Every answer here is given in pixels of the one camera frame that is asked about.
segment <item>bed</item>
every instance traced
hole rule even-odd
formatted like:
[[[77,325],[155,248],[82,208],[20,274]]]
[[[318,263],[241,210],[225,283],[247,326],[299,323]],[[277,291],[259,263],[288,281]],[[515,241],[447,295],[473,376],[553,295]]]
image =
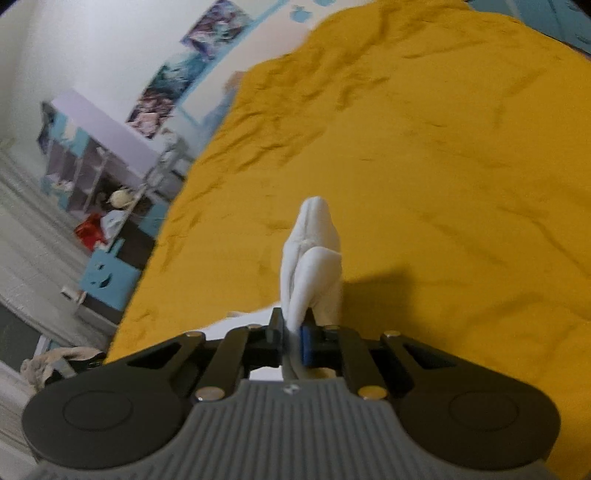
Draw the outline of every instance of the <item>bed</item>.
[[[395,327],[558,405],[591,469],[591,63],[460,0],[344,10],[248,72],[195,163],[110,359],[278,300],[302,201],[342,239],[342,323]]]

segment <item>wall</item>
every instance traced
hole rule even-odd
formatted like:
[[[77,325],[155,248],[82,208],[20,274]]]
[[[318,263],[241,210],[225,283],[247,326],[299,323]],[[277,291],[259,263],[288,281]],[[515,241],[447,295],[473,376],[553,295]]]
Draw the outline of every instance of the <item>wall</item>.
[[[87,3],[39,2],[24,41],[8,126],[17,141],[11,154],[36,177],[45,170],[35,143],[41,129],[40,102],[74,86],[85,71]]]
[[[21,0],[0,17],[0,138],[6,136],[12,86],[37,1]]]
[[[40,2],[12,95],[11,155],[36,177],[45,160],[35,139],[39,103],[76,88],[124,121],[150,78],[211,0],[51,0]]]

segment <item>wrinkled fabric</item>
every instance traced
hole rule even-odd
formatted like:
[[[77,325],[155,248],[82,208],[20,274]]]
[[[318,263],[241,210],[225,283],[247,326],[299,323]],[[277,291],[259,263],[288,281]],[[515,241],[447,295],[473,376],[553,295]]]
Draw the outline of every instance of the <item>wrinkled fabric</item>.
[[[460,0],[342,11],[245,75],[170,210],[111,358],[275,301],[302,201],[330,205],[343,319],[546,392],[591,469],[591,63]]]

